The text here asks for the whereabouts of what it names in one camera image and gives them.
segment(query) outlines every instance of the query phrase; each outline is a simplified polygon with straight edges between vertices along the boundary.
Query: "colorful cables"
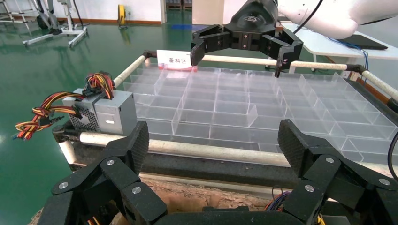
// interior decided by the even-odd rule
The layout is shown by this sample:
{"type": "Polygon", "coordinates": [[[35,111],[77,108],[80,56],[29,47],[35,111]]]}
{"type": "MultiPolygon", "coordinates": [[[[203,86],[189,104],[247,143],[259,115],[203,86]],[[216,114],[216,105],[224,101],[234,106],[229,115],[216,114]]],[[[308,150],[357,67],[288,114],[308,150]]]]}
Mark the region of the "colorful cables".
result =
{"type": "Polygon", "coordinates": [[[279,211],[283,202],[286,200],[287,196],[289,196],[290,192],[285,191],[276,196],[275,199],[271,200],[268,205],[264,208],[264,211],[279,211]]]}
{"type": "Polygon", "coordinates": [[[104,91],[108,99],[113,99],[113,88],[114,83],[110,74],[104,72],[90,74],[86,77],[86,86],[84,87],[83,95],[89,97],[104,91]]]}
{"type": "Polygon", "coordinates": [[[32,135],[35,132],[41,131],[63,118],[55,117],[54,119],[50,119],[54,112],[64,112],[77,115],[78,112],[76,112],[72,107],[62,105],[52,106],[55,101],[66,97],[73,97],[79,100],[84,99],[84,96],[81,94],[66,91],[56,92],[48,96],[40,107],[35,107],[32,109],[34,117],[31,121],[21,122],[15,125],[15,128],[19,131],[19,133],[16,134],[13,139],[22,138],[24,140],[29,140],[32,138],[32,135]]]}

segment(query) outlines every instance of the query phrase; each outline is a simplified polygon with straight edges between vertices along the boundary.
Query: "white metal bar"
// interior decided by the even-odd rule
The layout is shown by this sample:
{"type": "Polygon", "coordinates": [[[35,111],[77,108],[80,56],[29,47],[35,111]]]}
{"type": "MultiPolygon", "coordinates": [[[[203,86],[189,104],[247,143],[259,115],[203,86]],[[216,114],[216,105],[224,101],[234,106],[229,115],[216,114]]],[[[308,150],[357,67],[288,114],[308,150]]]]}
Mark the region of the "white metal bar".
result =
{"type": "Polygon", "coordinates": [[[73,40],[69,41],[69,47],[75,46],[87,33],[87,28],[85,27],[83,30],[71,30],[74,34],[78,34],[73,40]]]}
{"type": "Polygon", "coordinates": [[[37,37],[37,38],[31,39],[31,40],[23,41],[22,43],[24,45],[31,45],[33,43],[36,43],[36,42],[39,42],[39,41],[42,41],[42,40],[45,40],[45,39],[51,38],[51,37],[53,37],[52,34],[46,34],[46,35],[43,35],[41,37],[37,37]]]}
{"type": "Polygon", "coordinates": [[[389,84],[386,82],[382,81],[380,78],[375,76],[369,71],[364,71],[362,73],[364,77],[366,77],[370,82],[375,84],[378,88],[380,88],[382,91],[386,92],[389,96],[391,96],[394,100],[398,101],[398,90],[395,88],[391,87],[389,84]]]}
{"type": "MultiPolygon", "coordinates": [[[[270,59],[257,59],[257,58],[243,58],[243,57],[231,57],[231,56],[220,56],[220,55],[205,55],[204,61],[215,61],[215,62],[235,62],[245,64],[257,64],[257,65],[270,65],[276,66],[276,60],[270,59]]],[[[300,68],[316,68],[316,69],[335,69],[335,70],[346,70],[346,64],[332,64],[332,63],[320,63],[320,62],[304,62],[294,61],[291,63],[293,67],[300,68]]]]}
{"type": "Polygon", "coordinates": [[[67,19],[68,19],[68,28],[69,28],[70,31],[72,31],[73,30],[72,17],[70,16],[70,10],[69,10],[69,7],[68,7],[67,4],[63,5],[63,10],[65,12],[65,15],[66,15],[67,19]]]}
{"type": "Polygon", "coordinates": [[[129,67],[127,67],[120,75],[118,75],[113,81],[115,83],[115,88],[117,88],[123,81],[130,76],[130,74],[145,61],[146,57],[141,55],[136,59],[129,67]]]}
{"type": "Polygon", "coordinates": [[[58,143],[60,145],[61,151],[63,152],[66,161],[69,164],[72,164],[76,161],[75,149],[73,148],[72,142],[61,142],[58,143]]]}
{"type": "MultiPolygon", "coordinates": [[[[108,142],[123,138],[123,136],[82,132],[79,138],[81,143],[106,146],[108,142]]],[[[207,157],[226,161],[289,166],[289,163],[282,154],[264,151],[250,151],[250,154],[248,154],[246,150],[241,149],[204,146],[199,144],[187,144],[179,142],[166,142],[152,139],[149,142],[149,150],[151,152],[187,157],[207,157]]]]}

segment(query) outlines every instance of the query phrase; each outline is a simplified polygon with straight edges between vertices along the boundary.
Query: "blue wire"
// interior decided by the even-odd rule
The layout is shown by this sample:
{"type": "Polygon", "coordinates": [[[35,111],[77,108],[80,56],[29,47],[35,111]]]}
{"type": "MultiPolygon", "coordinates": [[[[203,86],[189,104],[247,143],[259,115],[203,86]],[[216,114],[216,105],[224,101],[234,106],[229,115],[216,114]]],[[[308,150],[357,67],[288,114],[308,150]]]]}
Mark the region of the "blue wire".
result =
{"type": "MultiPolygon", "coordinates": [[[[337,43],[339,43],[339,44],[345,45],[345,46],[347,46],[347,47],[352,47],[352,48],[355,48],[355,49],[360,50],[360,51],[363,53],[363,55],[365,56],[365,69],[366,69],[366,70],[369,70],[369,61],[368,61],[368,52],[367,52],[367,51],[363,50],[363,49],[362,49],[361,47],[359,47],[358,45],[353,45],[353,44],[350,44],[350,43],[338,41],[338,40],[335,40],[335,39],[332,39],[332,38],[329,38],[329,39],[332,40],[332,41],[334,41],[334,42],[337,42],[337,43]]],[[[366,81],[367,81],[367,79],[366,79],[366,77],[365,77],[365,81],[364,81],[364,83],[363,83],[364,86],[366,85],[366,81]]]]}

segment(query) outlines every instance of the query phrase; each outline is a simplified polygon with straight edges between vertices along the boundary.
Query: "black wire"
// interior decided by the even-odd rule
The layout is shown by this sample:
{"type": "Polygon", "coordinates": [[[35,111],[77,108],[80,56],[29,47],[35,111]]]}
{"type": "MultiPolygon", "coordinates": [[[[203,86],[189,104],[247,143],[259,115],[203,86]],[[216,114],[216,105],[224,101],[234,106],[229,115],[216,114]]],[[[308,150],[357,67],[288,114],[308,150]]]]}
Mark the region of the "black wire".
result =
{"type": "Polygon", "coordinates": [[[81,25],[82,25],[82,29],[84,29],[83,21],[82,21],[82,18],[80,17],[79,9],[78,9],[77,6],[76,6],[75,0],[73,0],[73,5],[75,5],[75,9],[76,9],[76,12],[77,12],[77,16],[79,17],[80,23],[81,23],[81,25]]]}
{"type": "Polygon", "coordinates": [[[394,168],[392,167],[392,153],[394,151],[395,148],[395,143],[397,143],[398,140],[398,131],[395,134],[394,138],[391,141],[390,147],[388,148],[388,154],[387,154],[387,164],[388,164],[388,169],[390,170],[390,173],[392,175],[392,177],[398,181],[398,177],[395,174],[394,168]]]}
{"type": "Polygon", "coordinates": [[[321,6],[323,0],[319,0],[318,5],[316,5],[315,9],[312,11],[310,16],[302,23],[297,29],[293,32],[293,34],[297,33],[304,25],[312,18],[312,16],[315,14],[315,12],[318,10],[319,6],[321,6]]]}
{"type": "Polygon", "coordinates": [[[272,199],[275,201],[274,188],[280,188],[281,189],[281,194],[283,194],[283,189],[280,186],[278,186],[278,185],[275,185],[275,186],[272,187],[272,189],[271,189],[272,199]]]}

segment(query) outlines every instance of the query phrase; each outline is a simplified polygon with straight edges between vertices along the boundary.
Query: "green epoxy floor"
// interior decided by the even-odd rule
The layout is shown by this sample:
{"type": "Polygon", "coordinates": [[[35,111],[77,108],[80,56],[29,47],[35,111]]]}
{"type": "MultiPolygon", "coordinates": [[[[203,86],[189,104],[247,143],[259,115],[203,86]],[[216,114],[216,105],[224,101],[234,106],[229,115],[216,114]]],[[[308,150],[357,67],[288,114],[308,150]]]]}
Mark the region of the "green epoxy floor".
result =
{"type": "MultiPolygon", "coordinates": [[[[119,30],[115,25],[90,25],[89,37],[73,49],[68,37],[58,37],[25,48],[30,39],[24,26],[0,24],[0,224],[24,225],[43,207],[50,188],[71,171],[54,141],[51,128],[36,133],[29,141],[12,140],[16,122],[32,118],[32,107],[38,106],[56,91],[73,91],[83,87],[84,78],[104,70],[120,74],[145,49],[190,49],[191,30],[172,30],[172,24],[189,24],[190,13],[168,12],[168,23],[159,26],[129,26],[119,30]]],[[[33,37],[45,32],[31,25],[33,37]]],[[[223,50],[214,55],[265,58],[258,52],[223,50]]],[[[303,50],[301,60],[312,61],[303,50]]],[[[201,62],[200,66],[263,70],[263,66],[201,62]]],[[[310,69],[297,69],[311,73],[310,69]]]]}

